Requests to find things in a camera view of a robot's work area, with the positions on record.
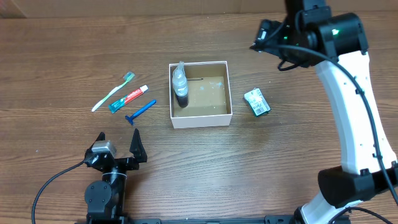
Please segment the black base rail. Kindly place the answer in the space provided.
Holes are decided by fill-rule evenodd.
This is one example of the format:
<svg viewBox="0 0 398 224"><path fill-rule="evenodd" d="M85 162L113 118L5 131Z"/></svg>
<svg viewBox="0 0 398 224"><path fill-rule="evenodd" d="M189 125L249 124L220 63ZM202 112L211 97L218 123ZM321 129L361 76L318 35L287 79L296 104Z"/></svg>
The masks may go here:
<svg viewBox="0 0 398 224"><path fill-rule="evenodd" d="M131 219L130 224L293 224L292 215L266 215L260 218L213 218L161 220L159 218Z"/></svg>

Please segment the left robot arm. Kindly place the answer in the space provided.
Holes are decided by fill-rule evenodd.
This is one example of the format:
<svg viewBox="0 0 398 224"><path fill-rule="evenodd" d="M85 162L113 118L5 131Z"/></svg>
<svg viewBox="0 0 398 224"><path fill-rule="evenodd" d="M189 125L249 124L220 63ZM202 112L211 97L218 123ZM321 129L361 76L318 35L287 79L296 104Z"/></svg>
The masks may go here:
<svg viewBox="0 0 398 224"><path fill-rule="evenodd" d="M147 161L138 129L134 130L129 152L131 157L117 158L116 148L105 140L105 133L100 133L86 150L83 162L102 173L101 180L85 190L87 223L132 223L124 212L126 172L138 170L139 164Z"/></svg>

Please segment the white cardboard box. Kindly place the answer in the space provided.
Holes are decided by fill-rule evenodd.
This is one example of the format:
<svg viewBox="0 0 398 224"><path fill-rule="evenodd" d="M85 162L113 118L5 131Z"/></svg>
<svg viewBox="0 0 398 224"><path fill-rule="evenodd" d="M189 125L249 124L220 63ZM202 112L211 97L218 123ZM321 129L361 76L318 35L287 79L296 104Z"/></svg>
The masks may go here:
<svg viewBox="0 0 398 224"><path fill-rule="evenodd" d="M172 84L176 63L169 65L170 119L175 129L229 126L233 115L228 63L188 62L184 64L188 80L188 105L177 103Z"/></svg>

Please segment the green soap packet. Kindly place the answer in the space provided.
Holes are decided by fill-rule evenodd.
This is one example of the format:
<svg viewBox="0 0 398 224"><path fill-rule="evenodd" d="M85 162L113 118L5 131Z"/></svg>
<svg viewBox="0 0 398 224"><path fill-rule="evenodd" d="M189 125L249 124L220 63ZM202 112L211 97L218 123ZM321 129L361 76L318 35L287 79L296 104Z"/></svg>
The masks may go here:
<svg viewBox="0 0 398 224"><path fill-rule="evenodd" d="M271 112L271 107L267 103L259 88L254 88L253 90L245 93L243 98L249 104L255 117L269 114Z"/></svg>

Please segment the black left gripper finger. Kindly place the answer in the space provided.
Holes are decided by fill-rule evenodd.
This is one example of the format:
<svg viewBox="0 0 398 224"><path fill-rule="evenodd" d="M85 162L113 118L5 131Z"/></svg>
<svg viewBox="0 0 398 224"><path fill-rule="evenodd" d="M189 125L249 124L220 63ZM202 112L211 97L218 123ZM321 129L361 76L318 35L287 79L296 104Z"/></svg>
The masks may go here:
<svg viewBox="0 0 398 224"><path fill-rule="evenodd" d="M136 128L129 149L138 163L147 162L147 154L141 141L139 130Z"/></svg>
<svg viewBox="0 0 398 224"><path fill-rule="evenodd" d="M106 138L106 135L104 132L100 132L100 134L98 135L98 137L96 138L95 142L97 141L104 141Z"/></svg>

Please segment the clear foam pump bottle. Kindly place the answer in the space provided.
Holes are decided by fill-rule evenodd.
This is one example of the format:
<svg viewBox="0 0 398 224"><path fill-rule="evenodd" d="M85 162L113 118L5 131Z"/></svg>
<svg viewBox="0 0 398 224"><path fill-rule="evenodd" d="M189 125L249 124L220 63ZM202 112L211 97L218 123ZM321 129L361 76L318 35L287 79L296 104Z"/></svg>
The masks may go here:
<svg viewBox="0 0 398 224"><path fill-rule="evenodd" d="M188 106L188 80L184 70L184 62L180 61L172 74L172 84L177 103L181 108Z"/></svg>

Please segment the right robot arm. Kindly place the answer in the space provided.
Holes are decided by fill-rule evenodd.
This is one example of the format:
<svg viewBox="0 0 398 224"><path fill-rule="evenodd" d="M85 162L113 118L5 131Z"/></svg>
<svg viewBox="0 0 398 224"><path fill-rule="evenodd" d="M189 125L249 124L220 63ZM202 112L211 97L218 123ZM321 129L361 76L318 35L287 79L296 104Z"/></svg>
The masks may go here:
<svg viewBox="0 0 398 224"><path fill-rule="evenodd" d="M321 0L286 0L284 21L263 20L252 44L288 62L313 67L328 95L341 164L318 173L319 193L293 215L267 223L348 223L349 212L384 192L397 197L397 156L382 127L371 86L368 40L354 13L334 16Z"/></svg>

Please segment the red green toothpaste tube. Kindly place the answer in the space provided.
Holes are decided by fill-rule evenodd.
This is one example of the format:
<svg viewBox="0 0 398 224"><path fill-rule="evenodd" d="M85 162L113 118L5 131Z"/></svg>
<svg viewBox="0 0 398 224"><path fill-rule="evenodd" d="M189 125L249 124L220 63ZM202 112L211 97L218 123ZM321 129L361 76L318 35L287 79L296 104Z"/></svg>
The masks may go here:
<svg viewBox="0 0 398 224"><path fill-rule="evenodd" d="M118 101L115 101L114 103L108 105L109 110L112 113L117 112L119 109L124 107L126 104L128 104L132 100L143 95L148 89L149 89L149 87L147 85L141 86L140 88L130 92L128 95L124 96L123 98L119 99Z"/></svg>

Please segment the blue disposable razor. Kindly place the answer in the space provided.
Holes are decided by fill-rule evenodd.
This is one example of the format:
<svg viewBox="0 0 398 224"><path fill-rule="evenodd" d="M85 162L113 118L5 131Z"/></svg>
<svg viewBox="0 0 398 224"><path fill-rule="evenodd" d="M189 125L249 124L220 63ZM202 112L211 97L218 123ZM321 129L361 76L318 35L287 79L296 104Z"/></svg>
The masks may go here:
<svg viewBox="0 0 398 224"><path fill-rule="evenodd" d="M147 111L150 107L152 107L156 103L157 103L156 100L150 101L148 104L143 106L141 109L137 110L133 115L131 115L131 116L125 115L125 119L133 126L134 125L134 119L137 118L138 116L140 116L145 111Z"/></svg>

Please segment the green white toothbrush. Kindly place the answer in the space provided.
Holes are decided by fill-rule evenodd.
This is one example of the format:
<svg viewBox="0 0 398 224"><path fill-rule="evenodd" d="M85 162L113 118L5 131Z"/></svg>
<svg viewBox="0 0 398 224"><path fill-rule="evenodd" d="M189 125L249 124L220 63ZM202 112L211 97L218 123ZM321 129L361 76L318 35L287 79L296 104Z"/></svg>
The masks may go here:
<svg viewBox="0 0 398 224"><path fill-rule="evenodd" d="M91 112L95 112L105 101L108 100L108 98L110 96L112 96L117 91L122 89L125 85L127 85L129 82L131 82L134 77L135 77L135 74L133 72L127 72L127 74L125 74L125 76L123 76L124 82L122 84L120 84L119 86L114 87L104 98L99 100L99 102L97 102L97 104L95 104L94 107L92 107Z"/></svg>

